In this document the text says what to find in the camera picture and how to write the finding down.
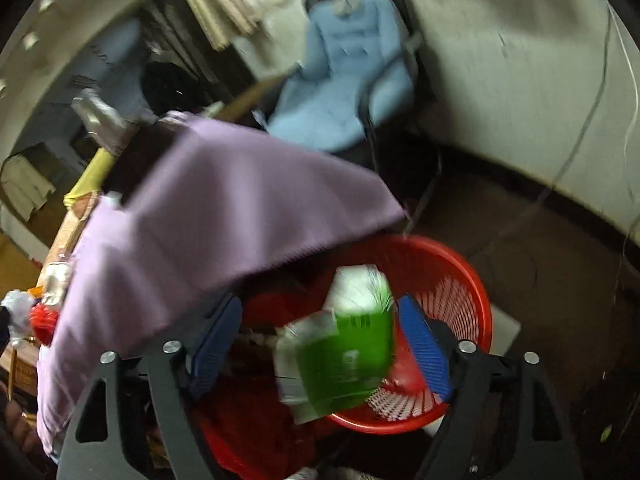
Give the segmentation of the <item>purple bed sheet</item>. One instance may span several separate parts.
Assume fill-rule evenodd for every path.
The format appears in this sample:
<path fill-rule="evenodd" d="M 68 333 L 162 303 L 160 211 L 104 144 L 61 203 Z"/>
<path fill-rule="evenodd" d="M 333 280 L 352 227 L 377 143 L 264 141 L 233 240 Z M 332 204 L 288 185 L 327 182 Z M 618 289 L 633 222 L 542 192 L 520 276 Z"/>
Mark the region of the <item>purple bed sheet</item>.
<path fill-rule="evenodd" d="M 56 454 L 102 353 L 127 354 L 221 286 L 391 226 L 373 171 L 252 128 L 183 116 L 124 206 L 101 200 L 40 356 L 37 432 Z"/>

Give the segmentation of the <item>crumpled white plastic bag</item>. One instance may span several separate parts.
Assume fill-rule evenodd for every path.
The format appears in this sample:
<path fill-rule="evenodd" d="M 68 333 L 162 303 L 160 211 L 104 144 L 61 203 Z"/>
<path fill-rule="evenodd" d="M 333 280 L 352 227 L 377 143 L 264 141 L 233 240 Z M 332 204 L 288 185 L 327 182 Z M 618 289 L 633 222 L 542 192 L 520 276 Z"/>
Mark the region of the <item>crumpled white plastic bag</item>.
<path fill-rule="evenodd" d="M 9 315 L 6 325 L 12 339 L 22 339 L 32 334 L 30 311 L 35 305 L 35 298 L 24 290 L 13 289 L 1 300 L 1 312 Z"/>

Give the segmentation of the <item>red foam fruit net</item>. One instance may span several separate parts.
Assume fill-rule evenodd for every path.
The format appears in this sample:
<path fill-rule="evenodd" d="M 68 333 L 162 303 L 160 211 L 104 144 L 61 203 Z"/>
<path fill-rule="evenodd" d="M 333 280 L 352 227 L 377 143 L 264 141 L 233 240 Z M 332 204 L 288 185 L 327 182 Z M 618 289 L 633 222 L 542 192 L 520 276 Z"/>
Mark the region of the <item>red foam fruit net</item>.
<path fill-rule="evenodd" d="M 57 310 L 52 310 L 43 304 L 36 304 L 32 307 L 29 312 L 29 322 L 32 326 L 32 332 L 40 344 L 50 346 L 59 316 Z"/>

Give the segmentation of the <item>yellow cloth covered chair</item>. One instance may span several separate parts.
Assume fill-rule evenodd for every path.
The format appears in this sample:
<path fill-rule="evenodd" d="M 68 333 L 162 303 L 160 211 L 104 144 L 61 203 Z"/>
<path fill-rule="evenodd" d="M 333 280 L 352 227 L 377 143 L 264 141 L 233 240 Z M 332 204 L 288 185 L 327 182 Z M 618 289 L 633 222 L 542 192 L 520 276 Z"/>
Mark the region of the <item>yellow cloth covered chair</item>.
<path fill-rule="evenodd" d="M 72 209 L 74 203 L 77 203 L 82 196 L 99 192 L 102 188 L 102 183 L 115 165 L 116 160 L 117 158 L 107 150 L 99 148 L 77 182 L 70 189 L 70 192 L 64 196 L 64 206 L 67 209 Z"/>

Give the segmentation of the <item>green white snack bag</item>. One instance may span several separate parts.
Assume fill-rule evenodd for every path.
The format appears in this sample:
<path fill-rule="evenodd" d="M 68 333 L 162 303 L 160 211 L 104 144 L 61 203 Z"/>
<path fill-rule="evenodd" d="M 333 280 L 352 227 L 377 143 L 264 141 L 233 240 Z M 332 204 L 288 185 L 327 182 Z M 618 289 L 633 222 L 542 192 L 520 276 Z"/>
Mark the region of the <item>green white snack bag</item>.
<path fill-rule="evenodd" d="M 368 264 L 337 269 L 322 309 L 278 330 L 274 372 L 294 422 L 363 404 L 392 366 L 394 325 L 384 273 Z"/>

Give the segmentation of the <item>beige hanging jacket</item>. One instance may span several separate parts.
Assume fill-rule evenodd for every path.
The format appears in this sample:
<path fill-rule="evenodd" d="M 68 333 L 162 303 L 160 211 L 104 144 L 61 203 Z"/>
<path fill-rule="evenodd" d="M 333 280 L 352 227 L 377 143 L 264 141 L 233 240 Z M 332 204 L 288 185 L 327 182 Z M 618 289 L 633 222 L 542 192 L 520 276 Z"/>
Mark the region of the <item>beige hanging jacket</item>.
<path fill-rule="evenodd" d="M 56 187 L 21 154 L 6 160 L 1 171 L 1 184 L 11 205 L 24 221 L 42 208 L 56 191 Z"/>

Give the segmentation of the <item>silver metal bottle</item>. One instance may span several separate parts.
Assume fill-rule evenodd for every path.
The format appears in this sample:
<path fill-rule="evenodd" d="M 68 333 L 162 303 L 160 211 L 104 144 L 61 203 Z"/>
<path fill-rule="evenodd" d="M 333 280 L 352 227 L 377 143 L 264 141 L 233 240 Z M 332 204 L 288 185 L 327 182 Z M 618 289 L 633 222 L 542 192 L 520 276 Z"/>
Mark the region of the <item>silver metal bottle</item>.
<path fill-rule="evenodd" d="M 73 98 L 72 109 L 101 148 L 114 157 L 122 154 L 130 138 L 129 122 L 105 103 L 96 90 L 81 90 Z"/>

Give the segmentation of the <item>red plastic trash basket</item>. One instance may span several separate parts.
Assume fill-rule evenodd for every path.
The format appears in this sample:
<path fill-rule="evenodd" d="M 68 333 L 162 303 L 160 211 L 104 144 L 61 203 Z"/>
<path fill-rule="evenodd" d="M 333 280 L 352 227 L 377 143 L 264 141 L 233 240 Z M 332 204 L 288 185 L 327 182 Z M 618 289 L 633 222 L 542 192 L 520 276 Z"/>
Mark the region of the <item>red plastic trash basket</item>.
<path fill-rule="evenodd" d="M 445 322 L 454 338 L 489 350 L 492 319 L 485 287 L 461 256 L 423 236 L 381 235 L 303 258 L 269 272 L 250 285 L 243 325 L 276 331 L 322 309 L 335 271 L 376 266 L 395 300 L 394 353 L 390 371 L 367 400 L 329 416 L 337 425 L 365 434 L 403 434 L 447 411 L 419 370 L 398 320 L 398 301 L 409 295 L 429 318 Z"/>

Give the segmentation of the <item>blue cushioned chair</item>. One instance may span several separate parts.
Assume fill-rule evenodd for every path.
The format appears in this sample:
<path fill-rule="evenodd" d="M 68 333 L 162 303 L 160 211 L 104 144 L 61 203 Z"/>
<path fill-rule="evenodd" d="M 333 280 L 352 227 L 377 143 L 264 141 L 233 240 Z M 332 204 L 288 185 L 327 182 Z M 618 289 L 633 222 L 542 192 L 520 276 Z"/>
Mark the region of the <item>blue cushioned chair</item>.
<path fill-rule="evenodd" d="M 337 154 L 366 138 L 358 110 L 379 126 L 413 101 L 413 63 L 402 46 L 408 32 L 393 0 L 324 0 L 308 13 L 303 65 L 284 84 L 266 131 L 311 151 Z"/>

